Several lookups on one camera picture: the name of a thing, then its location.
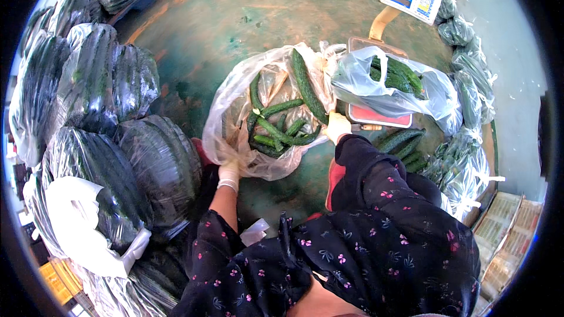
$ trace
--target sleeve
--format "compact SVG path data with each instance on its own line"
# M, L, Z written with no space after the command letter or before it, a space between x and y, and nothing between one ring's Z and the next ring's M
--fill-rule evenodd
M207 284L245 248L241 238L215 210L204 214L196 238L187 245L184 268L190 281L197 284Z

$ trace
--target person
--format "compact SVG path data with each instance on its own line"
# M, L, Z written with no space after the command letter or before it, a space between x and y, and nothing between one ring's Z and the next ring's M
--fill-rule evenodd
M282 213L278 237L247 248L237 228L239 165L219 167L209 210L187 243L190 282L171 316L471 314L478 247L441 210L437 186L351 134L340 114L330 113L326 135L336 146L331 211L295 228Z

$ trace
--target cucumber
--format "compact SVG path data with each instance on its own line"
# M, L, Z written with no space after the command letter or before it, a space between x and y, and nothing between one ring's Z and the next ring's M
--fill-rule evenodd
M257 76L250 83L249 94L250 94L250 103L253 105L253 108L262 111L264 109L264 105L262 105L261 98L258 96L258 79L260 77L261 74L258 73Z
M311 86L306 63L295 48L292 52L292 70L296 76L296 83L302 94L303 101L306 103L311 113L318 118L320 122L327 125L329 123L329 116L325 113L325 107L323 107L323 104L319 101Z
M416 160L412 163L409 163L406 167L405 170L409 173L417 173L419 171L421 171L423 168L425 168L427 166L427 161L423 158Z
M378 70L382 70L380 66L380 59L378 59L378 57L374 57L374 59L372 60L372 66L377 68ZM399 76L404 76L413 88L413 94L418 98L425 98L423 95L425 93L423 84L421 83L421 80L419 80L419 77L417 77L417 75L413 72L413 70L409 68L409 66L405 65L401 61L395 60L393 58L388 58L387 72L388 74L391 73Z
M304 119L298 119L286 130L286 135L294 137L298 131L306 124Z
M402 163L404 166L406 166L407 164L416 161L417 159L419 159L421 156L423 156L423 153L419 152L419 151L414 151L411 152L410 154L408 154L407 156L405 156L404 158L402 158Z
M264 144L265 146L269 147L276 147L274 139L272 137L263 136L263 135L255 135L253 136L254 140L257 141L259 144Z
M273 116L276 113L279 113L279 112L284 111L286 109L299 107L302 104L303 104L303 100L301 100L299 98L297 98L295 100L290 100L290 101L278 103L278 104L275 104L273 106L268 106L268 107L264 108L261 112L261 115L265 119L268 119L269 117Z
M402 148L399 152L397 153L392 153L394 154L396 157L398 157L399 159L404 158L405 156L407 156L411 151L413 151L415 149L415 147L417 147L417 145L419 144L419 142L421 141L421 138L423 137L423 135L418 135L416 137L413 137L406 145L404 148Z
M370 67L370 78L374 81L380 81L382 72L373 67ZM386 75L386 81L384 84L388 88L396 88L404 93L410 93L413 95L413 88L409 84L409 81L404 76L399 76L389 72Z
M290 147L285 147L284 149L282 149L282 151L276 151L272 147L265 146L264 144L259 144L255 141L250 141L249 145L250 145L251 149L257 150L264 155L267 155L269 157L276 158L276 159L278 159L280 156L282 156L282 154L284 154L290 148Z
M296 146L305 146L306 144L310 144L313 140L319 135L321 131L321 126L315 129L314 133L309 134L307 137L290 137L276 129L273 125L271 125L266 119L259 118L258 124L262 126L265 130L267 130L273 138L278 138L280 142L284 142L285 144L296 145Z
M286 122L286 114L282 114L276 123L276 128L284 132L284 123Z
M427 130L422 129L403 129L399 130L396 133L386 136L377 146L376 148L382 153L388 153L394 148L396 148L399 144L408 139L418 136L424 135Z

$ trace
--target forearm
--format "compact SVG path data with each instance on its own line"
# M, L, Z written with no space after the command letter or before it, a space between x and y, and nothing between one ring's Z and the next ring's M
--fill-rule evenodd
M209 209L215 210L231 229L237 232L237 193L232 187L220 186L215 192Z

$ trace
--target white glove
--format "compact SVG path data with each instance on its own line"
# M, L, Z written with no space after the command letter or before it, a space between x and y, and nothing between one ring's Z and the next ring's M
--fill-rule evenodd
M235 190L236 193L239 192L239 162L236 158L230 159L221 166L219 166L219 184L217 188L221 186L229 186Z
M329 112L329 125L327 125L327 129L325 129L325 134L327 137L333 141L335 145L339 140L339 137L343 134L350 134L351 132L351 123L346 116L343 116L339 113L334 111Z

